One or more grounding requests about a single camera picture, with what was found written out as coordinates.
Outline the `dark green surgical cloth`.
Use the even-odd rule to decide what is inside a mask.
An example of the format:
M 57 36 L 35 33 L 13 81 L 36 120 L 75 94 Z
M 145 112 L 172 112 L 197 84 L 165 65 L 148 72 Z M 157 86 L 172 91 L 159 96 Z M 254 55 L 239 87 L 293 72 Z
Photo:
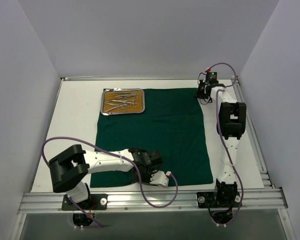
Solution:
M 145 89 L 139 114 L 100 115 L 96 146 L 109 152 L 157 150 L 161 171 L 171 171 L 179 186 L 213 183 L 204 116 L 195 88 Z

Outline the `steel surgical scissors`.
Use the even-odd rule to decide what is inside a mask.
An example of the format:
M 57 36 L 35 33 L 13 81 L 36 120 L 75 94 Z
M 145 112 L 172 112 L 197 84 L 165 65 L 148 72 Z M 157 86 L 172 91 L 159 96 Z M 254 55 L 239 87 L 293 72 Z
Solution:
M 119 104 L 123 104 L 124 106 L 127 107 L 133 107 L 133 108 L 137 108 L 139 106 L 139 98 L 135 97 L 133 99 L 126 99 L 126 98 L 114 98 L 114 99 L 110 99 L 107 100 L 105 102 L 105 104 L 108 105 L 119 105 Z

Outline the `steel tray with brown liner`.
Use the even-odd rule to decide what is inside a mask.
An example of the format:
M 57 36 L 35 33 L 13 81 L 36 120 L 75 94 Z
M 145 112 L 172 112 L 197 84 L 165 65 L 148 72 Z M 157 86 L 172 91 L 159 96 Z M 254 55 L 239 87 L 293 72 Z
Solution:
M 107 100 L 111 100 L 115 98 L 115 94 L 119 93 L 136 93 L 138 94 L 138 107 L 128 107 L 125 112 L 121 109 L 113 109 L 111 111 L 106 112 L 106 110 L 110 109 L 110 105 L 105 105 Z M 101 107 L 100 113 L 104 116 L 114 116 L 114 115 L 125 115 L 125 114 L 141 114 L 145 110 L 145 92 L 139 88 L 108 88 L 105 89 L 101 95 Z

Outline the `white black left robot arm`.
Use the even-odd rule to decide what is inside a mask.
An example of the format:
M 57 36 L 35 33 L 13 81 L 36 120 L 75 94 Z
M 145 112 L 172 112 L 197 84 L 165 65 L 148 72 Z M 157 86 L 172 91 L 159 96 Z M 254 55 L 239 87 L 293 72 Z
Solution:
M 49 160 L 48 167 L 53 192 L 66 193 L 78 209 L 85 210 L 91 203 L 89 188 L 82 181 L 86 175 L 111 171 L 137 175 L 136 165 L 143 184 L 166 187 L 168 177 L 158 170 L 162 163 L 158 151 L 130 148 L 107 154 L 85 151 L 80 144 L 75 144 Z

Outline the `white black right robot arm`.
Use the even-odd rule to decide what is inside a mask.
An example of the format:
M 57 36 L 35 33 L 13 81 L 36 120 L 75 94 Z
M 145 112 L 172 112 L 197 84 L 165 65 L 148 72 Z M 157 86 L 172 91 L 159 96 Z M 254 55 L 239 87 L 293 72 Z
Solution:
M 218 81 L 199 80 L 195 97 L 204 102 L 215 102 L 216 131 L 221 147 L 221 166 L 217 182 L 227 185 L 237 183 L 236 165 L 239 142 L 246 131 L 247 105 L 237 101 Z

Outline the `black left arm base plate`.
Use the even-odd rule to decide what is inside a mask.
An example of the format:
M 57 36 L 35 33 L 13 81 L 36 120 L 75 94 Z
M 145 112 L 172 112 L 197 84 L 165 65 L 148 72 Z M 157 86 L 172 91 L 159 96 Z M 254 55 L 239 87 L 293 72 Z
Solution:
M 105 193 L 90 193 L 88 199 L 78 202 L 77 205 L 83 210 L 106 210 L 108 204 L 108 195 Z M 63 196 L 62 211 L 76 211 L 79 210 L 73 203 L 69 200 L 68 196 L 65 194 Z

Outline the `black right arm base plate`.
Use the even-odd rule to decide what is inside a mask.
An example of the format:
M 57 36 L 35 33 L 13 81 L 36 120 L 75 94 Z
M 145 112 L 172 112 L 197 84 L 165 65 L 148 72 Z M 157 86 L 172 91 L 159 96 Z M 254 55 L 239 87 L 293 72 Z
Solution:
M 238 208 L 242 206 L 236 182 L 227 184 L 216 180 L 213 191 L 196 193 L 197 205 L 201 209 Z

